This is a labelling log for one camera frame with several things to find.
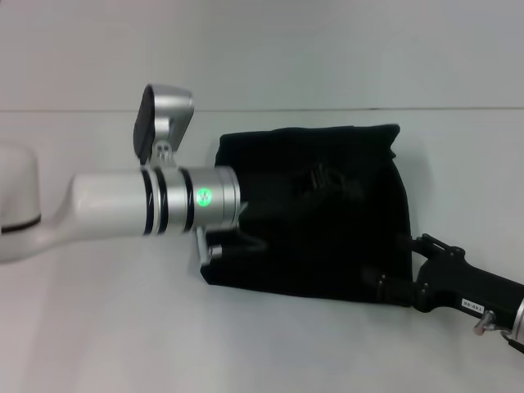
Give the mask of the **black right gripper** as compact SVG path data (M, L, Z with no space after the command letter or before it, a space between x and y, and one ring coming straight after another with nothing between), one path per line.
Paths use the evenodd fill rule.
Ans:
M418 272L420 292L415 300L413 273L395 274L363 267L363 303L415 307L431 312L449 307L480 318L495 313L495 322L512 328L523 300L523 285L478 269L464 259L464 249L450 246L427 233L413 238L398 235L396 245L427 261Z

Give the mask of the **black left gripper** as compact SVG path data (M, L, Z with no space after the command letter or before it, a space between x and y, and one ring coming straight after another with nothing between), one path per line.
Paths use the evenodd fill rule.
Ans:
M315 163L295 179L240 179L239 185L243 206L239 224L247 232L307 222L313 195L362 201L359 181L324 163Z

